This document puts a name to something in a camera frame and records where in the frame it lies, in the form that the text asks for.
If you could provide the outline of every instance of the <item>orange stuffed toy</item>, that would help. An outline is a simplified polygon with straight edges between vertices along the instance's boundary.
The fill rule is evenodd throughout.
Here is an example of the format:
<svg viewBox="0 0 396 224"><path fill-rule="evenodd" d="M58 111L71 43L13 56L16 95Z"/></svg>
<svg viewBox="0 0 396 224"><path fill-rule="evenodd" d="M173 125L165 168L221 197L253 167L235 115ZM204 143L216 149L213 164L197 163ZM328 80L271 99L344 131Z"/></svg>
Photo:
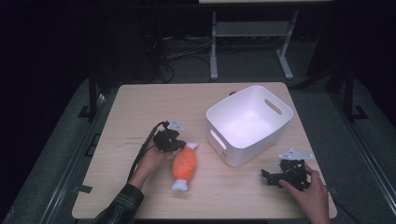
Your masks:
<svg viewBox="0 0 396 224"><path fill-rule="evenodd" d="M173 176L176 180L172 190L187 190L187 181L194 174L197 161L194 149L198 146L196 143L187 143L175 156L173 161Z"/></svg>

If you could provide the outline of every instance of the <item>bin handle cutout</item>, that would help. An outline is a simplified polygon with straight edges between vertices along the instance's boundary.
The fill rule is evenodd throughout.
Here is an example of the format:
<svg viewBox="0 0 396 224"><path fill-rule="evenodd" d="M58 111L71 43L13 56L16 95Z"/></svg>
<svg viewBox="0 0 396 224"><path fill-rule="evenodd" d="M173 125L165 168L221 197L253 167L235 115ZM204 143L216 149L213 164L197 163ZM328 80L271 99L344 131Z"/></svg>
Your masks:
<svg viewBox="0 0 396 224"><path fill-rule="evenodd" d="M221 145L221 147L223 149L227 149L225 144L221 141L221 139L218 137L218 135L215 134L215 132L213 132L213 130L210 130L210 133L212 134L213 137L215 137L215 139L219 142L219 144Z"/></svg>
<svg viewBox="0 0 396 224"><path fill-rule="evenodd" d="M282 111L276 105L274 105L271 101L269 101L268 99L265 99L264 102L269 107L271 107L271 109L273 109L278 115L282 115Z"/></svg>

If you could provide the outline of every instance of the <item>human arm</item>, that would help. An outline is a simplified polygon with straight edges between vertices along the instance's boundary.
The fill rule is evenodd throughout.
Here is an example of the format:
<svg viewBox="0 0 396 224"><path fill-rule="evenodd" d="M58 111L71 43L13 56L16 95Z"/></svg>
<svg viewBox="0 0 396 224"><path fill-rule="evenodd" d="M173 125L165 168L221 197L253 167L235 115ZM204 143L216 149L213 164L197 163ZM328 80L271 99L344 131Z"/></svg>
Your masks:
<svg viewBox="0 0 396 224"><path fill-rule="evenodd" d="M320 180L319 172L307 164L305 170L311 175L311 184L305 191L299 191L285 180L279 184L297 201L312 224L329 224L329 191Z"/></svg>
<svg viewBox="0 0 396 224"><path fill-rule="evenodd" d="M145 198L141 189L147 178L170 155L172 155L172 152L165 153L156 147L148 147L128 183L114 198L110 206L95 218L93 223L129 223Z"/></svg>

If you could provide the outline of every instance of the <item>human hand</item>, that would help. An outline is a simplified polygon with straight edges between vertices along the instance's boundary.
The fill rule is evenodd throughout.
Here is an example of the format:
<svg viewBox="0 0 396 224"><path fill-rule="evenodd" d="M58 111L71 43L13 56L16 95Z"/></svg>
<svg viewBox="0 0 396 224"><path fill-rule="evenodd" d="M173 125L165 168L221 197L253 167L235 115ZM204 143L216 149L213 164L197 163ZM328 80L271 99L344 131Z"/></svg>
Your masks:
<svg viewBox="0 0 396 224"><path fill-rule="evenodd" d="M311 175L311 184L306 191L299 191L285 180L279 184L297 201L312 224L331 223L329 219L329 191L320 180L319 172L305 164Z"/></svg>
<svg viewBox="0 0 396 224"><path fill-rule="evenodd" d="M162 152L157 147L151 147L154 145L152 139L148 143L146 153L136 166L136 170L129 179L128 184L134 185L135 187L142 189L146 179L161 166L163 161L172 155L173 152Z"/></svg>

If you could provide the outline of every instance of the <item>gray floor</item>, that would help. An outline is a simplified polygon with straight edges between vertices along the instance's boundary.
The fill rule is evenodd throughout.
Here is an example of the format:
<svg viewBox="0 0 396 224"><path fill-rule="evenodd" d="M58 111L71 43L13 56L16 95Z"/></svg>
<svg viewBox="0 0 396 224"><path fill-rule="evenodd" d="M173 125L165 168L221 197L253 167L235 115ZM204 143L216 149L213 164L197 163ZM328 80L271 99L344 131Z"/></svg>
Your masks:
<svg viewBox="0 0 396 224"><path fill-rule="evenodd" d="M218 82L280 81L293 86L304 81L315 43L290 44L287 58L295 78L287 81L283 77L275 53L281 41L282 39L250 39L238 42L237 45L220 46ZM166 42L170 50L169 55L205 43L204 40L198 42L172 39ZM170 83L207 82L210 78L208 61L208 51L202 51L170 62L169 65L175 71ZM354 223L348 213L360 223L396 223L396 216L384 196L381 183L373 175L372 165L363 153L363 149L369 148L389 183L396 186L396 165L393 162L393 158L396 157L395 129L358 81L355 81L354 105L361 105L369 119L349 123L340 107L343 93L327 93L324 90L327 80L325 77L303 90L290 91L290 94L331 195L347 210L346 212L337 207L338 216L332 223ZM91 161L91 157L85 154L87 150L88 154L93 153L93 150L89 150L94 149L90 147L91 140L102 131L116 94L117 89L114 89L104 95L98 101L99 112L95 120L88 122L88 119L78 118L80 109L89 103L88 83L81 83L15 201L9 220L5 223L89 223L86 220L75 220L71 216L71 210L77 197L78 186L82 183ZM245 220L237 223L250 222L263 223ZM270 220L269 223L307 221Z"/></svg>

